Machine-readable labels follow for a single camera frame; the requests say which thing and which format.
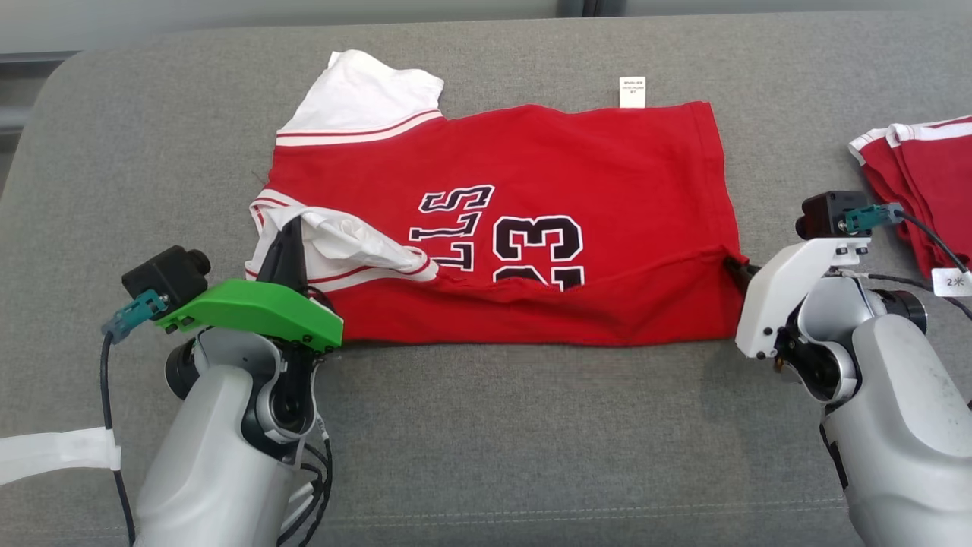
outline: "red t-shirt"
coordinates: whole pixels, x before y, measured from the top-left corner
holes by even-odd
[[[635,346],[735,333],[743,299],[722,263],[741,258],[739,237],[708,103],[447,120],[440,90],[423,71],[335,54],[278,132],[252,205],[259,229],[268,208],[326,207],[418,257],[397,271],[308,259],[346,340]]]

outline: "shirt tag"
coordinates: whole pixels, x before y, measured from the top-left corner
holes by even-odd
[[[621,108],[644,108],[644,76],[628,76],[618,81]]]
[[[972,273],[963,274],[958,268],[934,268],[931,271],[931,286],[935,289],[935,296],[972,296]]]

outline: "white robotic arm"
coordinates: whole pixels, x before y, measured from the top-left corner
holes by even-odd
[[[862,198],[856,194],[808,202]],[[837,230],[835,207],[849,210],[805,203],[813,222],[801,235],[810,239],[754,273],[736,344],[792,369],[824,405],[820,433],[865,543],[969,545],[972,412],[924,336],[917,299],[825,276],[856,264],[870,242]]]

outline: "gray upholstery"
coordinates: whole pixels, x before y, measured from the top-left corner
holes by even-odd
[[[41,93],[0,200],[0,435],[96,426],[98,326],[166,246],[242,274],[274,130],[332,50],[443,78],[461,117],[536,102],[712,102],[743,251],[796,241],[800,202],[859,189],[846,143],[972,109],[968,18],[812,14],[203,31],[78,55]],[[917,275],[879,232],[866,269]],[[920,295],[972,395],[969,324]],[[698,310],[703,317],[706,310]],[[179,407],[143,327],[112,355],[132,497]],[[858,545],[819,408],[732,342],[346,348],[318,375],[336,458],[316,545]],[[0,488],[0,544],[123,545],[110,473]]]

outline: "green plastic part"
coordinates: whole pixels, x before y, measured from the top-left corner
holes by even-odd
[[[344,321],[293,289],[276,283],[228,279],[156,325],[182,332],[213,326],[297,341],[318,351],[341,345]]]

